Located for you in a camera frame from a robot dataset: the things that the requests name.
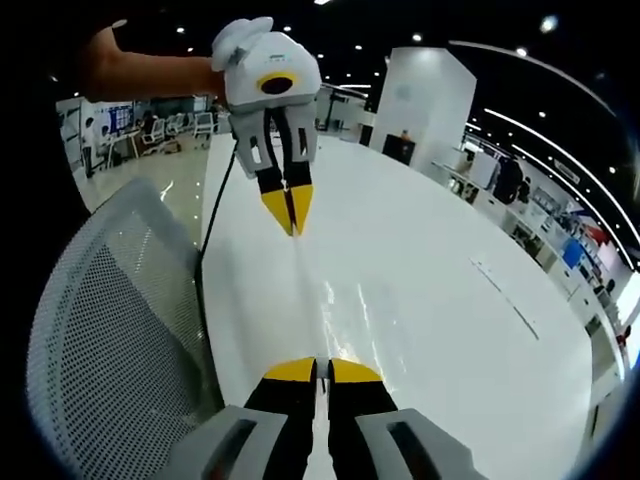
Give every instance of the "curved light strip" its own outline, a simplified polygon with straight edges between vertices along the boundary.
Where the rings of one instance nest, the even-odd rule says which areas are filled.
[[[624,254],[624,258],[627,259],[627,262],[629,262],[629,266],[631,267],[631,271],[634,271],[634,265],[633,262],[631,261],[631,257],[629,257],[629,254],[627,253],[627,250],[624,248],[624,246],[622,245],[622,242],[620,241],[620,239],[616,236],[616,234],[614,233],[613,229],[611,228],[611,226],[606,222],[606,220],[604,219],[604,217],[600,214],[600,212],[598,212],[598,210],[596,210],[596,208],[591,204],[591,202],[589,202],[589,200],[587,200],[584,195],[582,195],[582,193],[580,193],[578,191],[577,188],[575,188],[573,185],[571,185],[569,183],[568,180],[565,180],[562,175],[560,175],[560,173],[554,171],[551,167],[549,167],[548,165],[546,165],[542,160],[539,160],[538,158],[534,157],[533,155],[531,155],[529,152],[527,152],[526,150],[524,150],[523,148],[520,148],[518,145],[512,143],[511,146],[513,148],[515,148],[516,150],[518,150],[520,153],[522,153],[523,155],[529,157],[531,160],[534,160],[536,162],[538,162],[540,165],[542,165],[545,169],[549,170],[549,172],[553,173],[555,177],[557,177],[562,183],[564,183],[567,188],[569,188],[569,190],[571,190],[573,193],[575,193],[575,195],[577,197],[579,197],[584,204],[589,207],[591,209],[591,211],[593,213],[595,213],[598,218],[600,219],[600,221],[602,222],[602,224],[607,227],[607,229],[609,230],[609,234],[613,237],[613,239],[616,241],[616,243],[619,245],[620,247],[620,251]]]
[[[488,108],[485,108],[484,111],[487,112],[487,113],[490,113],[491,115],[495,115],[498,118],[506,120],[507,122],[512,123],[516,127],[522,128],[523,130],[529,132],[532,135],[535,135],[540,140],[545,142],[547,145],[552,146],[557,151],[562,153],[565,157],[567,157],[569,160],[571,160],[576,167],[578,167],[580,170],[582,170],[584,172],[584,174],[587,175],[596,185],[598,185],[598,187],[600,187],[600,189],[607,195],[607,197],[609,197],[609,200],[611,200],[611,203],[613,203],[616,206],[616,208],[618,209],[618,211],[622,214],[622,218],[624,218],[624,220],[627,222],[627,225],[629,225],[629,228],[631,229],[631,232],[633,233],[633,236],[636,238],[636,241],[638,242],[638,245],[640,245],[640,235],[638,234],[638,230],[636,230],[635,225],[633,224],[633,222],[629,218],[629,215],[627,215],[627,212],[625,212],[624,209],[622,208],[622,205],[620,205],[620,203],[618,203],[618,201],[613,196],[613,194],[609,190],[607,190],[607,188],[602,184],[602,182],[600,180],[598,180],[593,173],[591,173],[589,170],[587,170],[587,168],[584,165],[582,165],[582,163],[580,163],[573,155],[571,155],[569,152],[564,150],[559,145],[556,145],[555,143],[553,143],[547,137],[545,137],[545,136],[541,135],[540,133],[536,132],[534,129],[529,128],[526,125],[523,125],[522,123],[517,122],[512,118],[507,117],[506,115],[502,115],[501,113],[495,112],[495,111],[490,110]]]
[[[535,65],[538,65],[539,67],[545,68],[545,69],[555,73],[556,75],[560,75],[566,81],[568,81],[568,82],[572,83],[573,85],[575,85],[576,87],[578,87],[580,90],[582,90],[584,93],[586,93],[591,98],[593,98],[596,102],[598,102],[604,109],[607,110],[607,112],[609,112],[611,115],[613,115],[614,117],[617,118],[617,115],[615,113],[613,113],[613,110],[611,110],[611,108],[609,108],[609,106],[605,103],[605,101],[602,100],[598,95],[596,95],[596,93],[593,90],[591,90],[585,84],[580,83],[578,80],[573,78],[571,75],[566,74],[562,70],[557,69],[556,67],[553,67],[553,66],[549,65],[548,63],[541,62],[540,60],[536,60],[535,58],[531,58],[528,55],[526,57],[522,57],[522,56],[518,55],[513,50],[507,50],[506,48],[494,47],[493,45],[485,45],[484,43],[463,42],[461,40],[450,40],[449,44],[450,45],[455,45],[455,46],[458,46],[458,47],[470,47],[470,48],[478,48],[480,50],[489,50],[489,51],[492,51],[492,52],[498,52],[498,53],[502,53],[504,55],[509,55],[511,57],[515,57],[518,60],[523,60],[525,62],[531,62],[531,63],[533,63]]]

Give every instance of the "ceiling light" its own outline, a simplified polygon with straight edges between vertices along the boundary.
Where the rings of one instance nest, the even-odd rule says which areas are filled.
[[[558,17],[555,15],[549,15],[542,19],[542,23],[540,24],[540,31],[542,33],[549,33],[556,29],[558,26]]]
[[[371,88],[371,85],[344,84],[338,85],[340,88]]]
[[[615,205],[615,207],[618,209],[618,211],[622,215],[622,218],[624,218],[625,222],[627,222],[627,225],[629,225],[629,228],[631,229],[631,233],[633,234],[634,238],[638,242],[638,245],[640,245],[640,234],[638,234],[637,227],[633,224],[633,222],[629,218],[629,215],[627,215],[627,212],[624,210],[624,208],[622,208],[622,205],[620,205],[620,202],[618,202],[618,200],[616,200],[616,198],[613,196],[613,194],[609,190],[607,190],[607,188],[604,186],[604,184],[593,173],[591,173],[582,163],[580,163],[573,155],[571,155],[569,152],[564,150],[560,145],[558,145],[558,144],[552,142],[551,140],[549,140],[544,135],[536,132],[534,129],[529,128],[526,125],[523,125],[522,123],[517,122],[512,118],[507,117],[506,115],[502,115],[501,113],[498,113],[496,111],[490,110],[488,108],[485,108],[484,111],[487,112],[487,113],[490,113],[491,115],[494,115],[494,116],[496,116],[498,118],[506,120],[507,122],[512,123],[516,127],[522,128],[523,130],[531,133],[532,135],[535,135],[540,140],[545,142],[547,145],[552,146],[557,151],[562,153],[565,157],[567,157],[571,162],[573,162],[573,164],[576,167],[578,167],[580,170],[582,170],[582,172],[585,175],[587,175],[593,181],[593,183],[595,183],[600,188],[600,190],[602,190],[604,192],[604,194],[609,198],[609,200],[611,200],[611,203],[613,203]]]
[[[511,144],[511,146],[513,148],[515,148],[516,150],[518,150],[520,153],[526,155],[527,157],[529,157],[530,159],[534,160],[535,162],[537,162],[538,164],[540,164],[542,166],[542,168],[553,172],[553,170],[551,170],[551,167],[549,167],[548,165],[546,165],[545,163],[542,162],[542,160],[539,160],[538,158],[534,157],[533,155],[531,155],[529,152],[527,152],[526,150],[520,148],[519,146],[515,145],[515,144]],[[593,213],[596,214],[596,216],[600,219],[600,221],[598,222],[598,225],[600,225],[600,222],[602,222],[604,224],[604,226],[607,228],[607,230],[609,230],[609,233],[611,234],[611,236],[613,237],[613,239],[616,241],[616,243],[618,245],[622,245],[622,242],[620,242],[620,239],[616,236],[615,233],[613,233],[613,229],[609,226],[609,224],[605,221],[604,217],[600,214],[600,212],[598,210],[596,210],[596,208],[591,204],[591,202],[589,202],[589,200],[587,200],[573,185],[571,185],[569,183],[568,180],[565,180],[562,176],[558,175],[558,180],[560,180],[560,182],[564,183],[566,185],[566,187],[571,190],[575,195],[577,195],[579,198],[582,199],[582,202],[591,209],[591,211]],[[632,265],[631,262],[631,257],[629,257],[629,254],[627,253],[626,250],[622,250],[622,253],[624,254],[624,257],[627,259],[627,262],[629,262],[629,265]]]

